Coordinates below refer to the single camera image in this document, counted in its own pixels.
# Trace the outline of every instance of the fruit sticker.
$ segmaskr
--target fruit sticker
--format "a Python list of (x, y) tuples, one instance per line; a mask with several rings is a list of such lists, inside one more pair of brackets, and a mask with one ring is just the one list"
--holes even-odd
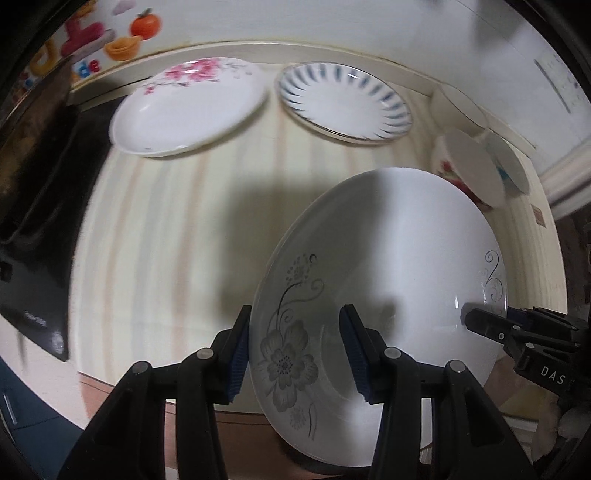
[(132, 35), (138, 35), (142, 37), (143, 40), (148, 40), (160, 31), (160, 27), (160, 17), (154, 15), (151, 8), (147, 8), (141, 12), (133, 22), (131, 22), (129, 33)]
[[(129, 2), (134, 0), (121, 0), (113, 9), (121, 12), (124, 8), (130, 5)], [(141, 12), (129, 25), (130, 37), (119, 37), (116, 40), (107, 43), (104, 51), (111, 60), (125, 61), (133, 59), (139, 53), (139, 47), (142, 40), (148, 40), (154, 37), (160, 31), (162, 22), (158, 15), (152, 13), (152, 9), (148, 8)]]

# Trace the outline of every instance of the plate rim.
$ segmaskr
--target plate rim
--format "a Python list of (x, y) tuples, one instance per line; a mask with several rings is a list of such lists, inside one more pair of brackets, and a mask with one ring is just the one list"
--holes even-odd
[[(397, 135), (396, 137), (392, 137), (392, 138), (384, 138), (383, 140), (371, 140), (368, 138), (361, 138), (361, 137), (354, 137), (352, 135), (347, 135), (347, 134), (343, 134), (340, 132), (336, 132), (334, 130), (331, 130), (328, 127), (324, 127), (322, 125), (316, 124), (310, 120), (308, 120), (307, 118), (303, 118), (302, 116), (298, 115), (297, 113), (295, 113), (293, 111), (293, 108), (291, 108), (287, 102), (285, 101), (283, 95), (281, 94), (280, 91), (280, 82), (281, 79), (285, 76), (285, 74), (289, 71), (289, 70), (293, 70), (296, 69), (298, 67), (304, 66), (304, 65), (315, 65), (315, 64), (319, 64), (319, 63), (324, 63), (324, 64), (330, 64), (330, 65), (339, 65), (341, 67), (347, 67), (350, 69), (355, 69), (359, 72), (362, 72), (366, 75), (369, 75), (370, 77), (379, 80), (380, 82), (382, 82), (386, 87), (388, 87), (389, 89), (391, 89), (396, 95), (398, 95), (398, 97), (400, 97), (400, 99), (402, 100), (404, 107), (407, 110), (407, 114), (410, 117), (410, 127), (408, 130), (406, 130), (403, 134), (401, 135)], [(288, 65), (287, 67), (284, 67), (281, 69), (281, 71), (277, 74), (277, 76), (275, 77), (275, 81), (274, 81), (274, 90), (275, 90), (275, 94), (277, 95), (277, 97), (280, 100), (280, 103), (282, 105), (282, 107), (287, 111), (287, 113), (294, 119), (298, 120), (298, 122), (300, 122), (302, 125), (305, 125), (309, 128), (311, 128), (312, 130), (319, 132), (319, 133), (324, 133), (325, 135), (328, 135), (332, 138), (336, 138), (337, 140), (342, 140), (344, 142), (348, 142), (348, 143), (354, 143), (354, 144), (358, 144), (358, 145), (384, 145), (390, 142), (393, 142), (399, 138), (402, 138), (405, 135), (408, 135), (408, 133), (410, 132), (410, 129), (413, 127), (414, 125), (414, 117), (413, 117), (413, 113), (411, 112), (410, 107), (408, 106), (407, 101), (402, 98), (402, 96), (396, 91), (395, 88), (393, 88), (392, 86), (390, 86), (386, 81), (382, 80), (379, 77), (376, 77), (375, 75), (366, 72), (365, 70), (359, 69), (357, 67), (353, 67), (351, 65), (345, 65), (344, 63), (337, 63), (335, 61), (320, 61), (320, 60), (315, 60), (315, 61), (302, 61), (300, 63), (294, 63), (292, 65)]]
[[(162, 75), (164, 72), (166, 72), (167, 70), (170, 70), (173, 67), (184, 65), (184, 64), (189, 63), (189, 62), (192, 62), (192, 61), (212, 60), (212, 59), (216, 59), (216, 60), (238, 60), (238, 61), (243, 61), (246, 64), (254, 67), (254, 70), (256, 71), (255, 74), (258, 77), (258, 79), (260, 81), (260, 84), (261, 84), (261, 93), (259, 95), (259, 98), (257, 98), (256, 102), (254, 103), (253, 107), (249, 110), (249, 112), (246, 115), (244, 115), (243, 118), (241, 118), (237, 122), (233, 122), (230, 126), (228, 126), (225, 129), (222, 129), (220, 132), (216, 133), (215, 135), (210, 135), (210, 136), (208, 136), (207, 138), (205, 138), (203, 140), (199, 140), (197, 142), (193, 142), (190, 145), (187, 145), (185, 147), (174, 148), (172, 150), (171, 149), (164, 149), (164, 150), (159, 150), (157, 152), (140, 152), (140, 151), (132, 150), (130, 148), (126, 148), (119, 141), (116, 140), (116, 136), (115, 136), (115, 122), (121, 116), (121, 112), (123, 111), (124, 105), (134, 95), (139, 96), (140, 90), (145, 86), (145, 84), (147, 82), (149, 82), (153, 78), (156, 78), (156, 77)], [(137, 155), (139, 157), (145, 157), (145, 158), (160, 158), (160, 157), (169, 157), (171, 155), (179, 155), (179, 154), (182, 154), (182, 153), (186, 153), (188, 151), (191, 151), (191, 150), (195, 150), (196, 148), (202, 147), (204, 145), (210, 144), (211, 142), (214, 142), (214, 141), (218, 140), (219, 138), (222, 138), (224, 135), (230, 133), (236, 127), (238, 127), (239, 125), (241, 125), (243, 122), (247, 121), (251, 117), (251, 115), (253, 115), (253, 113), (255, 113), (261, 107), (261, 105), (263, 105), (263, 103), (265, 103), (265, 100), (267, 99), (268, 96), (269, 96), (269, 88), (268, 88), (267, 81), (265, 81), (264, 72), (254, 62), (251, 62), (251, 61), (248, 61), (248, 60), (237, 59), (235, 57), (202, 57), (202, 58), (198, 58), (198, 59), (182, 61), (182, 62), (179, 62), (179, 63), (175, 63), (174, 65), (169, 65), (165, 69), (162, 69), (160, 72), (158, 72), (158, 73), (150, 76), (149, 78), (144, 79), (144, 80), (141, 80), (139, 82), (138, 88), (135, 89), (135, 91), (133, 91), (130, 95), (126, 96), (123, 99), (123, 101), (117, 107), (117, 110), (115, 111), (115, 114), (113, 115), (113, 118), (111, 119), (111, 122), (109, 124), (109, 139), (110, 139), (111, 143), (114, 146), (116, 146), (117, 148), (119, 148), (122, 152), (127, 153), (127, 154), (130, 154), (130, 155)]]

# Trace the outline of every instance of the flower pattern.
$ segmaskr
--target flower pattern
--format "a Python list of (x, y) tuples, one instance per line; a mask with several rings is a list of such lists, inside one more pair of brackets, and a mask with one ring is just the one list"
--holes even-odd
[(285, 281), (288, 284), (303, 284), (310, 276), (310, 267), (316, 262), (316, 255), (299, 255), (287, 269)]
[(298, 390), (318, 379), (314, 357), (304, 353), (307, 345), (308, 333), (301, 320), (290, 325), (284, 335), (278, 329), (270, 331), (261, 342), (263, 360), (259, 367), (265, 370), (266, 393), (272, 394), (278, 412), (293, 407)]
[(219, 73), (224, 70), (230, 71), (234, 78), (240, 78), (241, 74), (252, 75), (248, 69), (248, 63), (236, 63), (224, 59), (188, 61), (156, 75), (145, 86), (144, 95), (154, 93), (156, 87), (163, 85), (188, 87), (193, 82), (219, 82)]
[(218, 69), (219, 61), (217, 59), (203, 59), (193, 63), (191, 69), (187, 70), (187, 74), (190, 80), (202, 82), (215, 79)]
[(304, 414), (304, 410), (301, 407), (294, 407), (290, 413), (290, 425), (294, 430), (299, 430), (308, 422), (308, 418)]

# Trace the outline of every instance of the plate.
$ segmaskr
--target plate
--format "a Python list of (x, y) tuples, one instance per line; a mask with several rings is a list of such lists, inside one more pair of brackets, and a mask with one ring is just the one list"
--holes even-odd
[[(256, 397), (297, 450), (332, 465), (367, 466), (382, 408), (355, 388), (338, 327), (346, 303), (389, 346), (434, 365), (460, 359), (484, 384), (498, 344), (468, 331), (460, 317), (467, 304), (506, 313), (495, 236), (449, 182), (383, 168), (320, 196), (275, 249), (251, 316)], [(426, 446), (428, 400), (422, 429)]]
[(188, 61), (152, 77), (119, 106), (109, 128), (121, 150), (162, 157), (232, 130), (267, 94), (261, 70), (224, 57)]
[(410, 109), (396, 91), (362, 70), (338, 63), (287, 67), (276, 82), (287, 111), (313, 130), (357, 144), (379, 144), (410, 130)]
[(492, 161), (497, 165), (501, 178), (506, 186), (515, 186), (519, 193), (530, 194), (530, 181), (523, 165), (511, 149), (509, 144), (492, 131), (488, 131), (481, 141), (485, 150), (491, 156)]

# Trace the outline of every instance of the cabinet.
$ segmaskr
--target cabinet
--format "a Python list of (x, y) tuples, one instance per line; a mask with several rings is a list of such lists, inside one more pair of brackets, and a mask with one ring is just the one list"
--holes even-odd
[(1, 358), (0, 411), (28, 464), (54, 480), (82, 430), (37, 397)]

